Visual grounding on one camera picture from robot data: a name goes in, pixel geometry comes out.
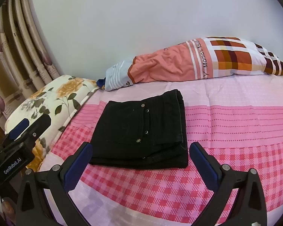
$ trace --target white wall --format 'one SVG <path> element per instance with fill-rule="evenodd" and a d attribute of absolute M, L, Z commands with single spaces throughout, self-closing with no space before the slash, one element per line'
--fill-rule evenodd
<path fill-rule="evenodd" d="M 283 61 L 277 0 L 30 0 L 60 73 L 97 80 L 112 64 L 205 36 L 253 41 Z"/>

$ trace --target floral pillowcase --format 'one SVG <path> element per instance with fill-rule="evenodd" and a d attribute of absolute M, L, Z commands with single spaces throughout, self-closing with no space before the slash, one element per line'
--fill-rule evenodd
<path fill-rule="evenodd" d="M 51 117 L 51 126 L 36 141 L 32 150 L 35 159 L 27 168 L 38 170 L 71 118 L 98 88 L 94 80 L 64 75 L 34 93 L 11 114 L 5 124 L 6 133 L 23 118 L 31 125 L 42 114 Z"/>

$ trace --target curtain fold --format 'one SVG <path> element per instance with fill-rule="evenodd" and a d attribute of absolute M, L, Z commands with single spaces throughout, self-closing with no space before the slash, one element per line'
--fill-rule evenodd
<path fill-rule="evenodd" d="M 25 22 L 27 24 L 27 28 L 29 30 L 30 36 L 33 40 L 35 48 L 38 52 L 40 59 L 43 61 L 45 68 L 53 79 L 57 79 L 60 75 L 57 72 L 55 66 L 52 64 L 50 57 L 41 41 L 37 28 L 35 27 L 35 23 L 32 18 L 32 14 L 29 8 L 28 0 L 21 0 L 22 10 L 25 18 Z"/>
<path fill-rule="evenodd" d="M 25 99 L 58 77 L 28 0 L 6 0 L 0 8 L 0 127 L 4 130 L 8 117 Z"/>

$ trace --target yellow flower print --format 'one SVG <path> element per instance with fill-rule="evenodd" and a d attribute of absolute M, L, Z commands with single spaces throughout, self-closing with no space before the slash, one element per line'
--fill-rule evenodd
<path fill-rule="evenodd" d="M 69 94 L 72 94 L 73 92 L 76 92 L 77 90 L 79 90 L 81 88 L 81 86 L 83 85 L 84 79 L 82 78 L 75 78 L 75 79 L 71 79 L 68 82 L 66 82 L 65 84 L 63 84 L 57 91 L 57 97 L 58 98 L 62 98 L 62 97 L 66 97 Z"/>
<path fill-rule="evenodd" d="M 44 159 L 43 147 L 42 147 L 39 139 L 35 142 L 35 147 L 32 149 L 32 152 L 35 155 L 35 158 L 26 167 L 33 169 L 34 172 L 37 172 L 39 165 L 41 164 L 41 162 Z"/>
<path fill-rule="evenodd" d="M 87 81 L 90 82 L 90 83 L 93 84 L 93 85 L 96 85 L 96 84 L 97 84 L 97 82 L 94 81 L 94 80 L 89 80 L 89 79 L 87 79 Z"/>
<path fill-rule="evenodd" d="M 35 92 L 33 95 L 31 95 L 30 99 L 35 99 L 41 92 L 44 91 L 45 87 L 42 87 L 39 91 Z"/>

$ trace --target pink striped fabric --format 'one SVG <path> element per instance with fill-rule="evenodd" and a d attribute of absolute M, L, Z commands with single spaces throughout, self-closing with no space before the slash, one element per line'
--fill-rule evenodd
<path fill-rule="evenodd" d="M 83 141 L 89 141 L 105 105 L 103 101 L 85 104 L 52 152 L 66 159 Z M 195 105 L 185 110 L 189 144 L 199 141 L 221 164 L 233 169 L 256 168 L 267 210 L 283 204 L 283 107 Z M 81 180 L 125 207 L 184 223 L 194 222 L 212 196 L 191 160 L 186 169 L 166 170 L 88 165 Z M 225 221 L 235 195 L 236 191 L 219 223 Z"/>

